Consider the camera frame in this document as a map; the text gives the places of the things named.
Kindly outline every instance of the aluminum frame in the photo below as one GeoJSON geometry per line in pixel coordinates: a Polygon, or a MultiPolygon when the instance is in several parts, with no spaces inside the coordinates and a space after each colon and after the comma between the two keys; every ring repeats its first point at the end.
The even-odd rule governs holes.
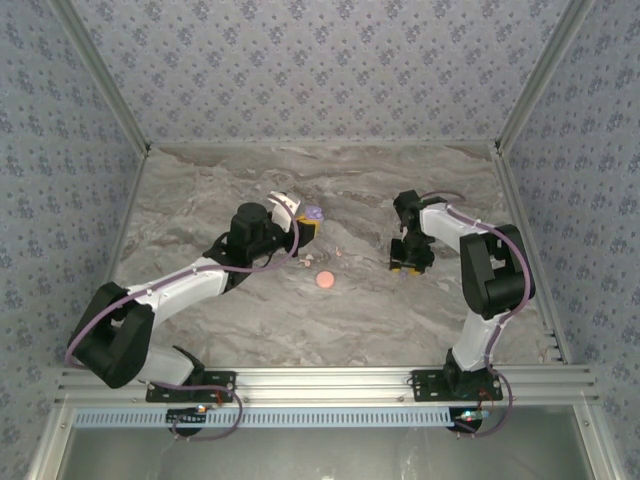
{"type": "Polygon", "coordinates": [[[551,81],[594,3],[594,0],[569,0],[567,3],[498,136],[501,152],[509,152],[518,134],[527,124],[533,108],[551,81]]]}
{"type": "MultiPolygon", "coordinates": [[[[533,233],[527,220],[524,205],[518,194],[517,184],[511,171],[511,166],[509,165],[509,159],[506,154],[500,151],[492,153],[492,158],[496,166],[500,186],[507,200],[507,208],[516,226],[520,229],[529,256],[531,271],[533,272],[536,282],[538,282],[536,298],[540,314],[545,325],[551,328],[555,334],[554,336],[558,342],[557,346],[562,361],[565,364],[570,364],[572,358],[569,344],[564,335],[549,283],[544,275],[542,260],[535,246],[533,233]]],[[[596,478],[625,480],[627,477],[624,473],[620,456],[615,449],[613,435],[606,421],[602,405],[600,403],[589,404],[588,402],[577,404],[574,405],[574,413],[596,478]]]]}
{"type": "MultiPolygon", "coordinates": [[[[239,415],[238,408],[209,410],[202,428],[230,428],[239,415]]],[[[74,427],[96,428],[166,428],[166,407],[146,408],[78,408],[74,427]]],[[[381,427],[452,427],[451,411],[447,407],[300,407],[300,408],[247,408],[242,412],[242,427],[261,428],[381,428],[381,427]]],[[[191,423],[178,422],[178,428],[188,428],[191,423]]]]}
{"type": "Polygon", "coordinates": [[[139,156],[146,154],[148,150],[147,141],[144,138],[142,129],[118,89],[107,64],[94,45],[91,35],[75,7],[70,0],[50,0],[49,3],[58,20],[60,20],[62,28],[67,33],[69,41],[76,48],[107,105],[120,123],[125,136],[131,142],[131,146],[139,156]]]}
{"type": "MultiPolygon", "coordinates": [[[[465,402],[414,402],[407,380],[415,368],[433,367],[258,367],[234,370],[238,373],[237,392],[250,409],[404,406],[415,409],[421,406],[469,405],[465,402]]],[[[600,434],[604,417],[597,418],[597,410],[594,413],[592,408],[600,398],[595,375],[588,366],[509,365],[499,369],[512,384],[514,408],[573,405],[595,478],[624,478],[620,466],[611,459],[606,438],[600,434]]],[[[89,371],[64,370],[56,391],[54,410],[27,478],[56,478],[78,409],[148,409],[149,404],[144,401],[147,388],[140,383],[111,390],[89,371]]],[[[506,400],[496,403],[504,405],[506,400]]],[[[164,404],[166,407],[178,405],[185,406],[164,404]]]]}

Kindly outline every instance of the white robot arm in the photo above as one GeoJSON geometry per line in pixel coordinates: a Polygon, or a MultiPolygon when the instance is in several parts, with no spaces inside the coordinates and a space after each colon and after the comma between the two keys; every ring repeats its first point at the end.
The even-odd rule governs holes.
{"type": "MultiPolygon", "coordinates": [[[[485,355],[499,319],[515,308],[524,294],[524,273],[514,253],[485,230],[454,218],[445,199],[422,200],[411,190],[394,201],[401,220],[402,239],[391,245],[390,268],[407,267],[424,273],[435,259],[430,244],[436,239],[453,248],[461,258],[462,289],[469,311],[462,335],[447,356],[445,370],[458,378],[485,369],[485,355]],[[492,257],[497,267],[492,265],[492,257]]],[[[494,227],[524,252],[518,229],[513,225],[494,227]]],[[[530,298],[534,295],[531,288],[530,298]]]]}
{"type": "MultiPolygon", "coordinates": [[[[184,308],[238,286],[257,258],[270,260],[276,250],[294,248],[295,229],[283,205],[295,215],[300,202],[276,192],[270,197],[278,200],[270,198],[276,204],[272,212],[257,203],[242,204],[229,232],[189,266],[152,282],[129,287],[109,282],[100,287],[71,336],[73,356],[111,388],[135,380],[184,384],[197,360],[178,347],[150,345],[151,332],[184,308]],[[97,315],[119,301],[125,303],[86,331],[97,315]]],[[[299,235],[292,256],[315,237],[319,224],[304,216],[295,221],[299,235]]]]}

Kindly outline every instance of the marble surface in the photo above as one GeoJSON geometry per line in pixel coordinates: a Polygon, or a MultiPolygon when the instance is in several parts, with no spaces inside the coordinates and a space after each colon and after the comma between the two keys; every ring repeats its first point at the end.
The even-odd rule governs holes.
{"type": "MultiPolygon", "coordinates": [[[[457,254],[436,244],[436,262],[422,276],[387,268],[399,234],[393,199],[439,188],[463,192],[468,202],[459,208],[476,218],[509,221],[485,148],[153,149],[116,279],[131,285],[183,267],[228,230],[241,203],[269,205],[271,190],[294,193],[324,209],[318,237],[301,252],[313,256],[311,265],[291,261],[254,274],[164,322],[154,341],[180,345],[207,365],[441,364],[467,311],[457,254]],[[315,285],[322,270],[336,276],[330,290],[315,285]]],[[[527,307],[506,329],[496,362],[544,361],[543,332],[527,307]]]]}

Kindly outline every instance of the cable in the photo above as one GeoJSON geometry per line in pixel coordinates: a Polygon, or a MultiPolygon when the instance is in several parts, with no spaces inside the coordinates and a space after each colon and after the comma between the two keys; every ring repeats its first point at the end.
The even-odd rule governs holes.
{"type": "Polygon", "coordinates": [[[279,198],[274,197],[272,195],[269,195],[268,197],[270,200],[273,200],[275,202],[277,202],[278,204],[282,205],[285,209],[285,211],[287,212],[287,214],[289,215],[289,217],[291,218],[291,225],[293,226],[293,245],[291,247],[291,250],[289,250],[289,252],[287,252],[287,255],[280,261],[272,264],[272,265],[266,265],[264,267],[261,268],[243,268],[243,267],[231,267],[231,266],[227,266],[227,265],[203,265],[201,267],[196,267],[193,270],[186,270],[183,272],[179,272],[176,273],[175,275],[172,275],[160,282],[154,283],[146,288],[143,288],[142,290],[139,290],[137,292],[134,293],[130,293],[129,295],[127,295],[124,298],[121,298],[120,300],[112,303],[111,305],[109,305],[107,308],[105,308],[104,310],[102,310],[100,313],[98,313],[95,317],[93,317],[91,319],[91,321],[89,321],[89,323],[87,323],[84,328],[82,330],[80,330],[80,332],[78,333],[78,335],[76,335],[76,337],[73,339],[73,341],[69,344],[69,348],[67,348],[67,351],[64,355],[64,363],[66,366],[68,367],[75,367],[75,368],[82,368],[79,364],[77,364],[74,360],[73,360],[73,352],[75,351],[75,349],[78,347],[78,345],[80,344],[80,342],[82,342],[82,340],[84,340],[84,337],[87,336],[87,334],[93,330],[93,328],[102,320],[104,319],[107,315],[109,315],[111,312],[113,312],[114,310],[122,307],[123,305],[125,305],[127,302],[130,302],[131,300],[135,300],[136,298],[139,298],[143,295],[146,295],[148,292],[152,292],[155,290],[158,290],[162,287],[165,287],[167,285],[170,285],[174,282],[177,282],[178,280],[181,280],[185,277],[188,277],[190,275],[197,275],[198,273],[201,272],[210,272],[213,270],[224,270],[225,272],[238,272],[238,273],[260,273],[260,272],[268,272],[270,270],[275,270],[277,268],[279,268],[280,266],[284,265],[289,259],[291,259],[293,257],[293,255],[295,254],[297,248],[298,248],[298,243],[300,241],[300,229],[298,228],[298,222],[296,222],[296,218],[295,215],[293,214],[293,212],[291,211],[291,209],[279,198]]]}
{"type": "Polygon", "coordinates": [[[271,259],[273,258],[274,253],[276,253],[275,249],[271,251],[271,253],[269,254],[269,258],[267,258],[267,261],[264,262],[264,265],[262,265],[260,268],[264,268],[271,263],[271,259]]]}
{"type": "Polygon", "coordinates": [[[520,263],[520,267],[522,268],[522,273],[524,275],[524,293],[522,295],[522,300],[520,300],[520,303],[516,308],[514,308],[510,312],[507,312],[505,315],[500,317],[500,319],[498,320],[498,328],[494,330],[493,335],[489,339],[489,342],[487,343],[487,348],[485,349],[485,352],[484,352],[484,364],[485,364],[485,367],[487,368],[487,371],[491,375],[496,375],[500,380],[502,380],[505,387],[507,388],[507,394],[508,394],[507,411],[496,425],[494,425],[493,427],[491,427],[489,430],[485,432],[477,433],[475,430],[470,428],[468,425],[464,425],[462,422],[454,422],[456,425],[463,427],[466,430],[469,430],[471,432],[471,433],[462,433],[462,435],[482,438],[482,437],[487,437],[489,435],[492,435],[498,432],[499,430],[501,430],[502,427],[504,427],[507,419],[511,415],[511,410],[513,408],[513,391],[511,390],[511,384],[501,372],[493,368],[490,362],[490,358],[491,358],[491,352],[493,350],[493,347],[497,342],[498,337],[500,336],[500,332],[502,331],[506,323],[513,316],[520,313],[522,309],[525,307],[525,305],[529,302],[529,295],[531,294],[531,272],[529,270],[529,265],[527,264],[524,258],[524,255],[522,254],[520,249],[505,234],[503,234],[502,232],[500,232],[499,230],[495,229],[490,225],[486,225],[480,221],[473,220],[467,217],[466,215],[454,210],[449,204],[447,204],[446,211],[447,213],[449,213],[449,215],[461,221],[462,223],[466,223],[467,225],[475,226],[475,227],[481,228],[482,230],[486,230],[487,232],[495,235],[500,240],[502,240],[518,259],[518,262],[520,263]]]}
{"type": "Polygon", "coordinates": [[[180,420],[182,420],[186,415],[178,415],[178,417],[176,417],[176,419],[171,424],[171,432],[175,436],[176,440],[184,440],[184,441],[187,441],[187,442],[209,442],[209,441],[213,441],[213,440],[220,440],[221,438],[225,438],[225,437],[228,437],[229,435],[231,435],[240,426],[240,422],[242,421],[242,414],[243,414],[243,411],[244,411],[244,406],[242,405],[242,400],[240,399],[238,394],[235,391],[231,390],[230,388],[221,387],[221,386],[218,386],[218,385],[193,385],[193,386],[188,386],[188,385],[171,385],[170,383],[163,383],[163,382],[153,382],[153,383],[154,383],[154,385],[157,385],[159,387],[168,388],[168,389],[171,389],[171,390],[182,390],[182,391],[215,390],[216,392],[223,392],[223,393],[226,393],[227,395],[231,395],[231,397],[233,397],[233,399],[238,404],[238,415],[236,416],[236,419],[233,422],[233,425],[231,425],[229,428],[227,428],[223,432],[218,433],[216,435],[207,435],[207,436],[204,436],[204,437],[200,437],[200,436],[199,437],[185,437],[185,436],[180,435],[178,433],[178,431],[177,431],[178,423],[180,423],[180,420]]]}
{"type": "MultiPolygon", "coordinates": [[[[491,408],[489,409],[489,415],[491,415],[493,413],[493,396],[484,388],[480,388],[478,390],[478,393],[481,397],[487,397],[489,400],[491,400],[491,408]]],[[[478,407],[482,409],[482,400],[480,400],[480,402],[478,403],[478,407]]]]}
{"type": "Polygon", "coordinates": [[[432,192],[427,192],[424,195],[420,195],[420,199],[427,198],[427,197],[432,197],[434,195],[440,195],[441,193],[444,193],[444,194],[447,194],[447,195],[455,195],[456,197],[458,197],[460,199],[461,202],[466,202],[467,201],[467,197],[465,197],[460,192],[456,192],[455,190],[434,190],[432,192]]]}

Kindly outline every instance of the wall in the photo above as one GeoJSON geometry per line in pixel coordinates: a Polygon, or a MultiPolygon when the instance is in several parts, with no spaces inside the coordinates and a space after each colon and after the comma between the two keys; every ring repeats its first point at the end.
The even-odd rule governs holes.
{"type": "Polygon", "coordinates": [[[596,3],[509,154],[576,362],[640,478],[640,4],[596,3]]]}
{"type": "Polygon", "coordinates": [[[566,0],[74,0],[154,142],[493,139],[566,0]]]}
{"type": "Polygon", "coordinates": [[[48,3],[0,18],[0,478],[22,479],[138,160],[48,3]]]}

